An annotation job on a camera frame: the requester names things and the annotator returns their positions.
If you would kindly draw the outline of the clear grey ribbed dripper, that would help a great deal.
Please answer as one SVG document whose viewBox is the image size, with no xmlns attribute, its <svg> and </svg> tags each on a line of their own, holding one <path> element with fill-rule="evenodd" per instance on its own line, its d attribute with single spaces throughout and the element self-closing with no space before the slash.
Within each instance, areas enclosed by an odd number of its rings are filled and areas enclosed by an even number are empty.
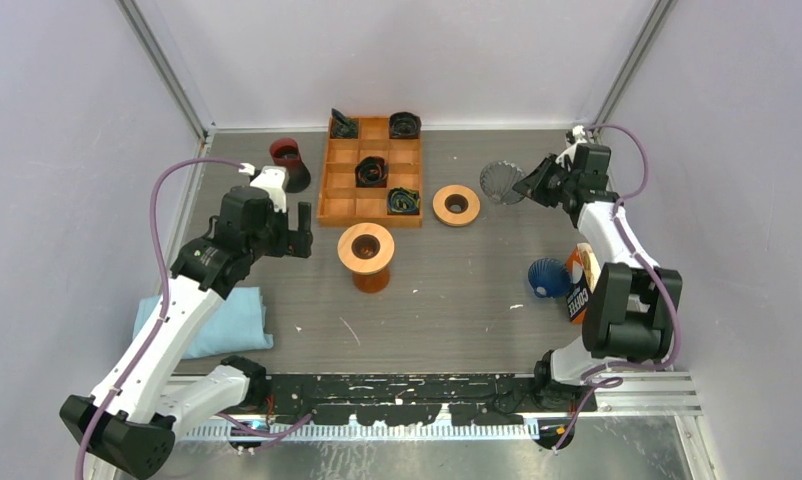
<svg viewBox="0 0 802 480">
<path fill-rule="evenodd" d="M 481 170 L 479 183 L 482 192 L 492 203 L 514 205 L 521 202 L 524 196 L 513 187 L 525 176 L 525 172 L 515 163 L 497 161 Z"/>
</svg>

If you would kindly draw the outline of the wooden ring dripper stand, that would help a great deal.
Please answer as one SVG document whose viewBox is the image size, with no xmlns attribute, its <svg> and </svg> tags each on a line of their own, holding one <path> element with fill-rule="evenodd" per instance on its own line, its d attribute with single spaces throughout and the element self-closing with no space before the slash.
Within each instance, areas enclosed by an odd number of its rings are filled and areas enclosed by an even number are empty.
<svg viewBox="0 0 802 480">
<path fill-rule="evenodd" d="M 376 223 L 358 223 L 339 238 L 337 254 L 352 273 L 374 275 L 386 269 L 396 250 L 392 234 Z"/>
</svg>

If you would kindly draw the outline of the orange glass carafe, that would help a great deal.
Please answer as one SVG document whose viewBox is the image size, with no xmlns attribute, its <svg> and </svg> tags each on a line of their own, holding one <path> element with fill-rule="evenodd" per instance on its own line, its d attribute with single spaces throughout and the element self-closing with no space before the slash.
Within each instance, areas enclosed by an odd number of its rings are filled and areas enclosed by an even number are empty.
<svg viewBox="0 0 802 480">
<path fill-rule="evenodd" d="M 352 273 L 352 280 L 354 286 L 364 293 L 378 293 L 384 290 L 390 282 L 390 270 L 384 268 L 376 273 L 363 274 L 359 272 Z"/>
</svg>

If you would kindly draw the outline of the orange coffee filter box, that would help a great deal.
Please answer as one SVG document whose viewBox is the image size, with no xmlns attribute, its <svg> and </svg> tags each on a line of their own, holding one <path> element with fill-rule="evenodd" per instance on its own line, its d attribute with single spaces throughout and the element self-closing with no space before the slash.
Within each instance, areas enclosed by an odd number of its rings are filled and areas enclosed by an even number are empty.
<svg viewBox="0 0 802 480">
<path fill-rule="evenodd" d="M 571 281 L 566 296 L 570 322 L 582 324 L 588 301 L 601 273 L 601 266 L 593 248 L 586 242 L 576 245 L 565 265 Z"/>
</svg>

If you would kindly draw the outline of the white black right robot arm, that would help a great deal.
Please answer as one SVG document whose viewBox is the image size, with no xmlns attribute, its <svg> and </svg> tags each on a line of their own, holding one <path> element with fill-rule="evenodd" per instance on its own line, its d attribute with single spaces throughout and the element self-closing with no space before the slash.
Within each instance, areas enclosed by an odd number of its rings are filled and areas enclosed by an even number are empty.
<svg viewBox="0 0 802 480">
<path fill-rule="evenodd" d="M 600 266 L 580 337 L 547 352 L 535 368 L 532 396 L 544 410 L 559 409 L 572 390 L 594 387 L 602 372 L 664 370 L 680 351 L 682 277 L 637 240 L 623 197 L 608 187 L 610 159 L 608 147 L 577 141 L 512 187 L 537 204 L 562 208 Z"/>
</svg>

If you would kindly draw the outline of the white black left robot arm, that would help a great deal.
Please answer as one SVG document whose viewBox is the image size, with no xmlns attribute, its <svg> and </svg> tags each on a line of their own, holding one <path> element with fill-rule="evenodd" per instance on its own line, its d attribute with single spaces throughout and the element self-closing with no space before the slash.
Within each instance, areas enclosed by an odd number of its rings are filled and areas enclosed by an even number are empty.
<svg viewBox="0 0 802 480">
<path fill-rule="evenodd" d="M 71 395 L 62 405 L 60 418 L 83 455 L 149 479 L 175 443 L 213 415 L 265 406 L 267 371 L 240 355 L 173 394 L 164 389 L 200 328 L 258 259 L 310 256 L 312 206 L 299 202 L 297 212 L 292 229 L 287 207 L 269 187 L 238 186 L 224 195 L 205 234 L 180 249 L 154 312 L 113 370 L 89 395 Z"/>
</svg>

